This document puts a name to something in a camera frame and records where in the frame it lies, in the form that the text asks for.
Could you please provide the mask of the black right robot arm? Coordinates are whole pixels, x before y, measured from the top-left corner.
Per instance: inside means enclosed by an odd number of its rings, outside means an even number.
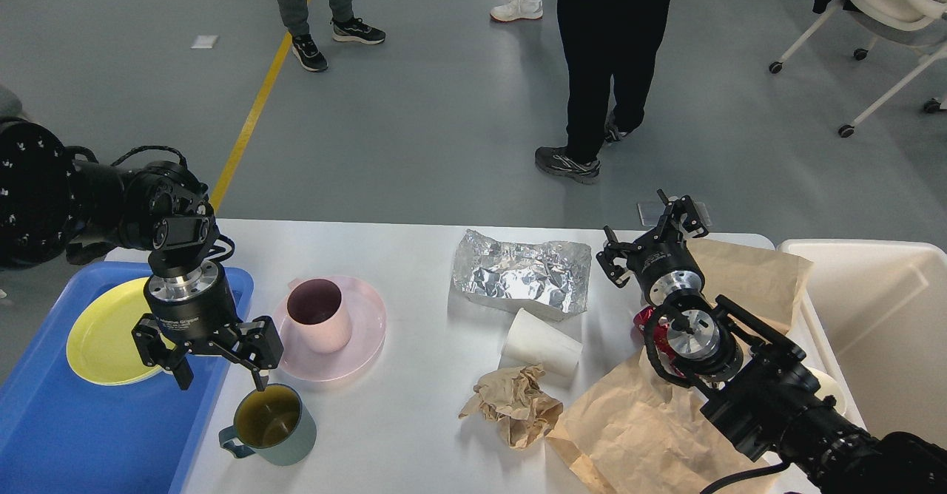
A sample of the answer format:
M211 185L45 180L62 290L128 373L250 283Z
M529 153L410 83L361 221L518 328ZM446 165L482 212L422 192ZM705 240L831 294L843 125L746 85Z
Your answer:
M943 493L945 450L906 431L883 438L849 422L803 365L801 346L720 295L707 302L706 278L687 247L706 225L689 195L670 200L656 227L632 242L604 228L596 255L608 280L635 278L653 310L642 330L656 375L699 390L701 413L750 460L779 463L714 481L713 493L796 466L822 493Z

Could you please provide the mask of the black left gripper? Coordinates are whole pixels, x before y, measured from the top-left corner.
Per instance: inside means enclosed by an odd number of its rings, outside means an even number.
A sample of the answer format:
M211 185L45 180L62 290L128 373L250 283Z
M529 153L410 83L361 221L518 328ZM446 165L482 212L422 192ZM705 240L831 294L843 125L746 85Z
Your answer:
M152 314L143 314L131 332L144 365L171 373L177 386L188 390L193 370L187 348L169 348L162 334L175 345L206 345L215 334L215 353L250 371L258 392L266 389L284 352L280 332L270 316L240 322L221 264L206 260L183 277L152 276L144 296Z

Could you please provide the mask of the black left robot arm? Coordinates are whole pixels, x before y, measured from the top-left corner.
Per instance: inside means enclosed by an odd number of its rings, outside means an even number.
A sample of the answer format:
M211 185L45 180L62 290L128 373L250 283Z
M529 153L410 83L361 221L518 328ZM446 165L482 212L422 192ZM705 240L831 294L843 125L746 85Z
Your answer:
M47 128L6 117L1 126L1 262L7 271L67 255L85 265L116 248L148 252L148 309L133 322L141 362L192 384L188 355L239 364L257 390L284 347L268 316L237 315L223 262L234 242L218 228L209 188L186 158L139 169L101 163L88 148L65 146Z

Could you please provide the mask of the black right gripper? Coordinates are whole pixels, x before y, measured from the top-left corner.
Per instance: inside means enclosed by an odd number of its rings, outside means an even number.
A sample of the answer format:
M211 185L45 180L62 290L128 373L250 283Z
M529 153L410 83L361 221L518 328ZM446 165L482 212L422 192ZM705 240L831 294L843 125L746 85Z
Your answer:
M605 244L596 262L617 288L635 278L651 306L660 306L673 293L700 294L704 275L687 248L687 238L707 237L707 225L689 195L668 197L656 191L664 204L656 227L633 242L620 241L610 226L604 226Z

